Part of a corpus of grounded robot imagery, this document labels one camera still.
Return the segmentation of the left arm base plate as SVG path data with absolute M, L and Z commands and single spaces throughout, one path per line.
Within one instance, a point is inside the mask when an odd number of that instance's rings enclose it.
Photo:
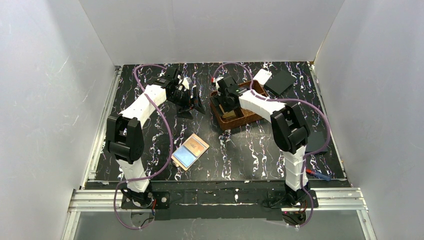
M 125 210 L 154 209 L 164 210 L 170 207 L 170 193 L 166 191 L 153 191 L 149 193 L 136 193 L 135 197 L 122 196 L 120 208 Z

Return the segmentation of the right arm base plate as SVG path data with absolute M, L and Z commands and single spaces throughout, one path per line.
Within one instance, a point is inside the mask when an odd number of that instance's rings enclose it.
M 292 200 L 284 190 L 271 189 L 265 193 L 264 199 L 262 200 L 261 204 L 263 207 L 269 209 L 289 208 L 303 211 L 304 209 L 310 209 L 312 207 L 318 208 L 319 202 L 316 192 L 314 190 L 310 190 L 309 194 L 311 196 L 311 199 L 306 194 L 298 200 Z

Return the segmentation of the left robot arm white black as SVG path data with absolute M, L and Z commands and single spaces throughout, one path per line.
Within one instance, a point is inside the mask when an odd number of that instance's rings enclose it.
M 164 75 L 151 84 L 139 87 L 142 93 L 129 107 L 116 116 L 108 116 L 105 149 L 121 167 L 127 188 L 144 193 L 150 183 L 142 163 L 145 146 L 142 128 L 146 120 L 154 112 L 165 120 L 159 107 L 166 101 L 175 104 L 179 118 L 192 119 L 191 110 L 204 114 L 205 109 L 196 84 L 174 67 L 166 68 Z

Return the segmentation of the brown woven divided basket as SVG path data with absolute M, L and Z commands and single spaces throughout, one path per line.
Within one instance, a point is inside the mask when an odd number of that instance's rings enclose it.
M 240 126 L 244 126 L 247 124 L 250 124 L 252 122 L 258 121 L 258 120 L 262 120 L 263 117 L 261 117 L 260 115 L 244 109 L 244 108 L 237 108 L 235 109 L 235 113 L 237 115 L 236 118 L 232 118 L 232 119 L 222 119 L 222 115 L 219 115 L 220 112 L 222 112 L 223 110 L 221 110 L 220 107 L 216 108 L 213 104 L 212 101 L 212 97 L 217 95 L 217 91 L 213 91 L 210 95 L 210 108 L 218 122 L 218 125 L 220 127 L 221 130 L 225 131 L 225 130 L 231 130 L 234 128 L 238 128 Z

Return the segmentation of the gold credit card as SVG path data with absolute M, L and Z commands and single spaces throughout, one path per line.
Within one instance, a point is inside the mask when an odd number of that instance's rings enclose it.
M 235 113 L 234 110 L 232 110 L 232 111 L 229 111 L 229 112 L 224 112 L 221 118 L 223 120 L 229 120 L 229 119 L 233 119 L 233 118 L 236 118 L 236 117 L 237 117 L 237 114 Z

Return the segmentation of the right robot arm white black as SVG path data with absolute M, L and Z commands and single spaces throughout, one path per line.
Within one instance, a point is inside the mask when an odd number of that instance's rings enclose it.
M 215 81 L 217 93 L 211 97 L 219 115 L 236 110 L 251 111 L 271 123 L 275 144 L 285 159 L 285 193 L 292 203 L 303 200 L 309 190 L 305 176 L 305 154 L 311 134 L 300 106 L 288 105 L 240 86 L 232 76 Z

